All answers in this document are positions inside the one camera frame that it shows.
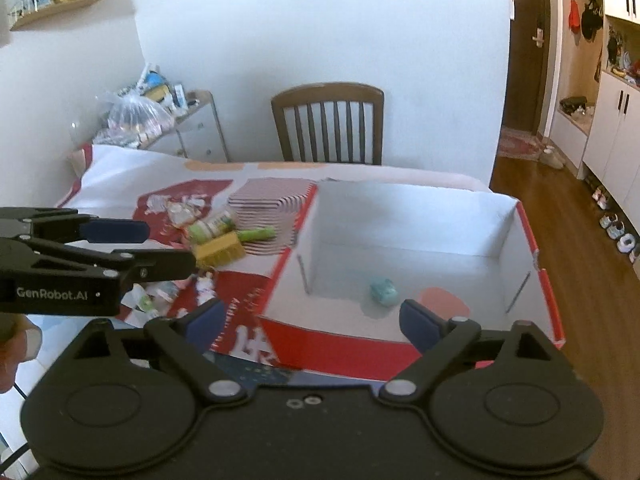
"shoe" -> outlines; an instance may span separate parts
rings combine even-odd
[[[636,239],[631,233],[627,233],[618,240],[618,250],[623,254],[630,253],[635,246]]]
[[[538,160],[542,162],[542,164],[554,168],[554,170],[562,170],[562,168],[564,168],[564,160],[558,155],[553,146],[547,146],[542,150]]]
[[[607,213],[600,219],[600,227],[602,227],[603,229],[606,229],[611,224],[613,224],[613,222],[617,222],[617,221],[618,221],[618,215],[616,215],[615,213]]]
[[[605,193],[603,193],[598,199],[598,207],[603,211],[606,211],[607,209],[611,208],[609,197]]]
[[[607,227],[607,234],[609,238],[612,240],[617,240],[625,233],[625,225],[622,221],[618,220],[617,222],[613,222],[609,227]]]
[[[631,262],[631,265],[633,265],[638,258],[640,258],[640,244],[636,245],[629,253],[629,261]]]

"open box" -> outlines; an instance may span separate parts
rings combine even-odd
[[[387,380],[417,357],[399,305],[369,285],[391,279],[400,300],[439,287],[482,327],[535,322],[558,346],[562,325],[522,204],[509,196],[407,184],[321,182],[255,311],[292,368]]]

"striped cloth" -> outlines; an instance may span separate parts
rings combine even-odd
[[[252,178],[229,197],[229,208],[238,214],[238,229],[276,229],[271,240],[245,243],[248,254],[280,254],[293,244],[293,227],[313,184],[303,178]]]

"brown wooden door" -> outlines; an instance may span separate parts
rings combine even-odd
[[[514,0],[511,20],[509,75],[502,125],[536,133],[540,122],[548,56],[549,0]],[[544,42],[536,45],[537,29]]]

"doormat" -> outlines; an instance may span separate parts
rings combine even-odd
[[[500,131],[498,156],[538,160],[542,148],[542,143],[535,135],[510,128],[502,128]]]

